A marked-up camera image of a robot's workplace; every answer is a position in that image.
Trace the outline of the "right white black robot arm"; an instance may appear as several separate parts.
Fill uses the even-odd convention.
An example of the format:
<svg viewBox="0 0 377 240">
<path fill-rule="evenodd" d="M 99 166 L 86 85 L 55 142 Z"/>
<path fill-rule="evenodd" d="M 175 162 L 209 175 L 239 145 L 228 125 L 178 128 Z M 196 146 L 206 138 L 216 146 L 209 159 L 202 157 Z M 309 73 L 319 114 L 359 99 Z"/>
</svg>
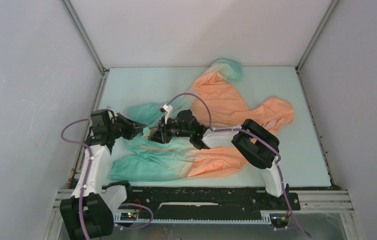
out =
<svg viewBox="0 0 377 240">
<path fill-rule="evenodd" d="M 201 124 L 191 110 L 183 110 L 176 118 L 162 117 L 148 139 L 168 144 L 172 138 L 188 138 L 198 150 L 235 147 L 249 164 L 260 170 L 269 206 L 280 209 L 287 203 L 290 188 L 279 166 L 280 141 L 254 120 L 246 119 L 230 128 L 214 128 Z"/>
</svg>

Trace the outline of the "teal and orange gradient jacket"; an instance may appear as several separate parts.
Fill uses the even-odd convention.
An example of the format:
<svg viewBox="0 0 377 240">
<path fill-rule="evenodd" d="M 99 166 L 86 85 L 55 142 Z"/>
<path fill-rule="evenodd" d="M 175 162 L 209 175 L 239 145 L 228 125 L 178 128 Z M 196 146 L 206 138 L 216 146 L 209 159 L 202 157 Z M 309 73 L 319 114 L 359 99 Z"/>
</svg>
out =
<svg viewBox="0 0 377 240">
<path fill-rule="evenodd" d="M 222 178 L 245 167 L 248 161 L 231 140 L 246 120 L 253 120 L 271 134 L 294 120 L 292 105 L 278 97 L 250 108 L 233 81 L 243 77 L 242 65 L 220 58 L 202 73 L 187 93 L 173 100 L 171 118 L 190 110 L 206 128 L 207 140 L 219 146 L 197 149 L 188 137 L 173 137 L 161 144 L 149 140 L 163 116 L 159 103 L 130 107 L 131 120 L 146 124 L 143 133 L 124 142 L 130 154 L 115 160 L 107 178 L 111 181 L 165 182 L 185 178 Z"/>
</svg>

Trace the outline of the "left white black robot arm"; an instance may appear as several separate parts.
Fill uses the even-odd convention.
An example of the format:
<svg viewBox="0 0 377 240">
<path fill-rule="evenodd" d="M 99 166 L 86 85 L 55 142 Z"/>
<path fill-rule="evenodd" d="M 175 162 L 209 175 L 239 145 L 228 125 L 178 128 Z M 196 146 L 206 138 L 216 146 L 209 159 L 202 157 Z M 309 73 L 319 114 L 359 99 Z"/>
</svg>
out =
<svg viewBox="0 0 377 240">
<path fill-rule="evenodd" d="M 87 121 L 90 126 L 85 141 L 73 141 L 84 147 L 81 176 L 71 196 L 59 205 L 71 240 L 91 240 L 111 235 L 115 224 L 114 212 L 118 206 L 126 209 L 134 204 L 135 195 L 127 190 L 127 183 L 107 185 L 103 194 L 103 181 L 116 140 L 132 140 L 146 128 L 146 124 L 130 120 L 110 109 L 93 111 Z"/>
</svg>

